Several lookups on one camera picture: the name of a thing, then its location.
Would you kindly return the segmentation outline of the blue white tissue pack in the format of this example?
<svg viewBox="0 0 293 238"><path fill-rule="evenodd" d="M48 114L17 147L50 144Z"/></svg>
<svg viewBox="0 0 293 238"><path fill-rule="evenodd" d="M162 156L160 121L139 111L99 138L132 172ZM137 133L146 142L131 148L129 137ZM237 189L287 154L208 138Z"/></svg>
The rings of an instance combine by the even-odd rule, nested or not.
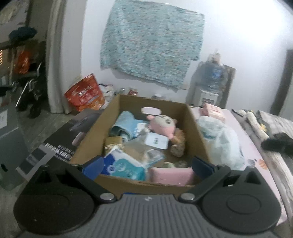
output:
<svg viewBox="0 0 293 238"><path fill-rule="evenodd" d="M108 153L104 158L101 174L123 179L146 181L146 167L136 159L118 149Z"/></svg>

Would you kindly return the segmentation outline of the gold tissue pack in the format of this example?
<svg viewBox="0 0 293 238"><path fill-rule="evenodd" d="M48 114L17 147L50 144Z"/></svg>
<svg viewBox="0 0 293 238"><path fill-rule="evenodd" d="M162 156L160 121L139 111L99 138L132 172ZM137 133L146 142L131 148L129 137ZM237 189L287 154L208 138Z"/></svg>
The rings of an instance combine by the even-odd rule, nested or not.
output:
<svg viewBox="0 0 293 238"><path fill-rule="evenodd" d="M124 139L121 136L107 137L104 142L104 155L106 156L114 147L124 150Z"/></svg>

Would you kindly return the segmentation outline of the blue checkered towel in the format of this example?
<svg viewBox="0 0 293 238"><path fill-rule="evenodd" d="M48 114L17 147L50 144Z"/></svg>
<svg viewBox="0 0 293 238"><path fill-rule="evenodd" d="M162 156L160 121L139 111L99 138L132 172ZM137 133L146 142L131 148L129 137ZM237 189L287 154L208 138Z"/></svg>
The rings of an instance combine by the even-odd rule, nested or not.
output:
<svg viewBox="0 0 293 238"><path fill-rule="evenodd" d="M134 137L136 119L129 111L122 111L110 129L110 136L121 136L129 141Z"/></svg>

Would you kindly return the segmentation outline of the white square wipes pack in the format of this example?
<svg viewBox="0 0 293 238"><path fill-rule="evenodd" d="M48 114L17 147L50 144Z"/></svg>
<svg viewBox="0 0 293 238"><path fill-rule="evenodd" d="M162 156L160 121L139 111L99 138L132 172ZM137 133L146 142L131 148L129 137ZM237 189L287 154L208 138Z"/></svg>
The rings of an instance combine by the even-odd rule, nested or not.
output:
<svg viewBox="0 0 293 238"><path fill-rule="evenodd" d="M166 150L168 148L169 139L166 136L150 132L147 134L144 143L147 146L151 146L156 149Z"/></svg>

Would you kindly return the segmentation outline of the pink plush toy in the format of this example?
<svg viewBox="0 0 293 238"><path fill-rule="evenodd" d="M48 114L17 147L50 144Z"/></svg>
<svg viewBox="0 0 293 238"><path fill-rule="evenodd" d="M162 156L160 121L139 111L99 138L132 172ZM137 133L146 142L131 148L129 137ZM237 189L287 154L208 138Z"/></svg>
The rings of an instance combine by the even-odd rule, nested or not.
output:
<svg viewBox="0 0 293 238"><path fill-rule="evenodd" d="M176 119L166 115L149 115L146 119L149 120L149 129L151 131L166 136L169 140L173 138L177 123Z"/></svg>

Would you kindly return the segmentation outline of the blue white medicine box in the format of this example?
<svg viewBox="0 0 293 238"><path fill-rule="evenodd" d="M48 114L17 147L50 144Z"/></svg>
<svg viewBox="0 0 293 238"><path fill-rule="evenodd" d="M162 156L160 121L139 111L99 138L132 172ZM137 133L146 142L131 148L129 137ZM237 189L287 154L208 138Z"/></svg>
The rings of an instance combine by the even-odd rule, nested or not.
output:
<svg viewBox="0 0 293 238"><path fill-rule="evenodd" d="M145 135L150 132L149 125L147 123L138 123L134 129L134 137Z"/></svg>

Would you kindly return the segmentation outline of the orange striped cloth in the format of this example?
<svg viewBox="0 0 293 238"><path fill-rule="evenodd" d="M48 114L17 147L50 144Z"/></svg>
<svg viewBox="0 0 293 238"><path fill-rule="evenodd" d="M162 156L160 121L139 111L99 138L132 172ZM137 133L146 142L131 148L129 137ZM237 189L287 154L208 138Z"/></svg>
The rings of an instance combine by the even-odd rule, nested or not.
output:
<svg viewBox="0 0 293 238"><path fill-rule="evenodd" d="M175 129L173 138L171 139L171 143L171 154L176 157L182 157L185 151L185 135L183 130L179 128Z"/></svg>

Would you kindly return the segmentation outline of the brown cardboard box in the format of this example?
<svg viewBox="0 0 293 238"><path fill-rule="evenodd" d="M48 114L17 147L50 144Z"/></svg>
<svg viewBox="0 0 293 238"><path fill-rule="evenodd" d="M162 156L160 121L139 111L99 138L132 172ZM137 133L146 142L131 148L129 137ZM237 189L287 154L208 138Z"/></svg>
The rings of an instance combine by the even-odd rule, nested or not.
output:
<svg viewBox="0 0 293 238"><path fill-rule="evenodd" d="M145 121L139 136L127 138L123 148L114 146L105 153L105 141L122 133L116 122L129 112L132 128ZM164 168L165 162L192 162L199 158L209 162L205 141L191 108L182 103L116 96L87 133L71 159L83 165L101 156L105 174L95 182L117 197L124 193L173 194L179 196L199 182L190 168Z"/></svg>

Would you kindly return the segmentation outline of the grey checkered quilt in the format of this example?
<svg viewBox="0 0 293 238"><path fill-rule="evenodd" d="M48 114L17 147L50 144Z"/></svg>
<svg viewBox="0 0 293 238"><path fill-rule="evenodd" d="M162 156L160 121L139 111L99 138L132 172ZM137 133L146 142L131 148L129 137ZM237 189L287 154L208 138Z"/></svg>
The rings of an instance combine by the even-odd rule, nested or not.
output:
<svg viewBox="0 0 293 238"><path fill-rule="evenodd" d="M272 137L275 134L285 133L287 136L292 138L292 126L291 120L287 120L280 116L272 115L264 111L257 111L257 120L261 125L262 129Z"/></svg>

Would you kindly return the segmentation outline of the green fabric scrunchie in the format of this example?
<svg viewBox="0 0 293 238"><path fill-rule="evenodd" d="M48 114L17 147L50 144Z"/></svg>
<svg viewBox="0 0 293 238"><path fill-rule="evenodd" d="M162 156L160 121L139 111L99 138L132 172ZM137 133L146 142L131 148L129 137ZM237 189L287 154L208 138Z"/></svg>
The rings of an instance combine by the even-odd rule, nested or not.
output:
<svg viewBox="0 0 293 238"><path fill-rule="evenodd" d="M163 168L188 168L189 164L186 161L178 161L176 163L164 162Z"/></svg>

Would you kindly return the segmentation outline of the clear plastic wrapper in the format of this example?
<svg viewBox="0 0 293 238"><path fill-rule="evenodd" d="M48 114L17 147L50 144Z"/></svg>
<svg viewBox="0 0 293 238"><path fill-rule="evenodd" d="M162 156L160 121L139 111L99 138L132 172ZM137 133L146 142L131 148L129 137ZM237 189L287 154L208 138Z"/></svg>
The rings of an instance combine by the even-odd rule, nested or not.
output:
<svg viewBox="0 0 293 238"><path fill-rule="evenodd" d="M140 162L145 168L150 168L164 160L165 155L160 149L147 146L144 143L145 138L145 136L139 136L124 143L124 152Z"/></svg>

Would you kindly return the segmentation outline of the pink wet wipes pack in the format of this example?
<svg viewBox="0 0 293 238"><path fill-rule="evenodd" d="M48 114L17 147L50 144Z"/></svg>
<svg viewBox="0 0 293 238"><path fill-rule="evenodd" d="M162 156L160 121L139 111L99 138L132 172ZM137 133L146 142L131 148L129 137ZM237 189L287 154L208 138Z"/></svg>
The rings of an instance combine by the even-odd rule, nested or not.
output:
<svg viewBox="0 0 293 238"><path fill-rule="evenodd" d="M201 115L209 116L220 120L221 122L225 122L225 115L222 109L212 104L205 103L201 109Z"/></svg>

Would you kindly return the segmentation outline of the red snack bag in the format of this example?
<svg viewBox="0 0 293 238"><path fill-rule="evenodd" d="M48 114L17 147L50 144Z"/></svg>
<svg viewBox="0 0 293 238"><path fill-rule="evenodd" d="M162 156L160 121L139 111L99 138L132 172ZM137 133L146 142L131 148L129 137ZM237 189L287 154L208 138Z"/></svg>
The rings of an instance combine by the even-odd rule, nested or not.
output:
<svg viewBox="0 0 293 238"><path fill-rule="evenodd" d="M84 77L65 92L68 102L78 111L100 110L105 99L94 74Z"/></svg>

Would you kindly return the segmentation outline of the blue water bottle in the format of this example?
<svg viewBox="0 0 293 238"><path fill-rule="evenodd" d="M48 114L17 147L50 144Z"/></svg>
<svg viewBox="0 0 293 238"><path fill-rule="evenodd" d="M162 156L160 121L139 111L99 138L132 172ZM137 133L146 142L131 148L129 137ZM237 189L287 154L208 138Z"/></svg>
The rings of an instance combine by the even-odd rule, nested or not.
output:
<svg viewBox="0 0 293 238"><path fill-rule="evenodd" d="M224 69L222 65L215 62L205 62L202 70L201 87L205 91L218 93Z"/></svg>

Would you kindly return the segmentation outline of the floral blue wall cloth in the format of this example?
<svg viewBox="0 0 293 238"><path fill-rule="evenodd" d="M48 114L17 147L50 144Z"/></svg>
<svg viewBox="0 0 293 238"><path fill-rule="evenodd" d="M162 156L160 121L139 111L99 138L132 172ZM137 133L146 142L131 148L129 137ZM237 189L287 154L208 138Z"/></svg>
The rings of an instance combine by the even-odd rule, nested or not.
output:
<svg viewBox="0 0 293 238"><path fill-rule="evenodd" d="M100 66L180 89L191 61L200 58L204 26L199 12L152 1L115 1Z"/></svg>

